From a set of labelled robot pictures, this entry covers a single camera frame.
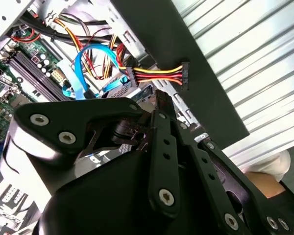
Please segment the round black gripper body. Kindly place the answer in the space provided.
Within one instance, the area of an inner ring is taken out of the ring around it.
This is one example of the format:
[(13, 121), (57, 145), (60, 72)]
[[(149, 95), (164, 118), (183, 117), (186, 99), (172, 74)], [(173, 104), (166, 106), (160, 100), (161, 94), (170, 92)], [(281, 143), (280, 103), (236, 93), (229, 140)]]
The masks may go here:
[(147, 199), (149, 158), (125, 154), (61, 187), (49, 200), (36, 235), (214, 235), (208, 199), (179, 167), (181, 210), (162, 218)]

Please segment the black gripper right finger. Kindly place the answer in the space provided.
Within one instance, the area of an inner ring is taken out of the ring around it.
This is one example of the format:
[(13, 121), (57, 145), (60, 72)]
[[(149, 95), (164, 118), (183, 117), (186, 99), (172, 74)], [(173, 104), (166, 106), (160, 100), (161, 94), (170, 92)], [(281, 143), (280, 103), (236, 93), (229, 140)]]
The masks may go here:
[(176, 119), (171, 97), (161, 93), (161, 111), (171, 120), (178, 150), (192, 177), (189, 195), (196, 199), (195, 183), (208, 206), (201, 212), (208, 222), (197, 221), (208, 235), (292, 235), (294, 226), (272, 202), (212, 142), (196, 143), (187, 126)]

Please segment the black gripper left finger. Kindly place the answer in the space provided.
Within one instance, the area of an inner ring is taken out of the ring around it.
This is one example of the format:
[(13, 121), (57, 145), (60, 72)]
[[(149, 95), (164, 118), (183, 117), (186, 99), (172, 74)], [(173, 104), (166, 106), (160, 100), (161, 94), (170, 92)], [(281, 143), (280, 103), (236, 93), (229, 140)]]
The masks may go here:
[(44, 211), (64, 185), (125, 154), (145, 154), (150, 207), (175, 218), (177, 144), (171, 120), (161, 111), (161, 93), (151, 112), (125, 97), (23, 105), (11, 120), (0, 171)]

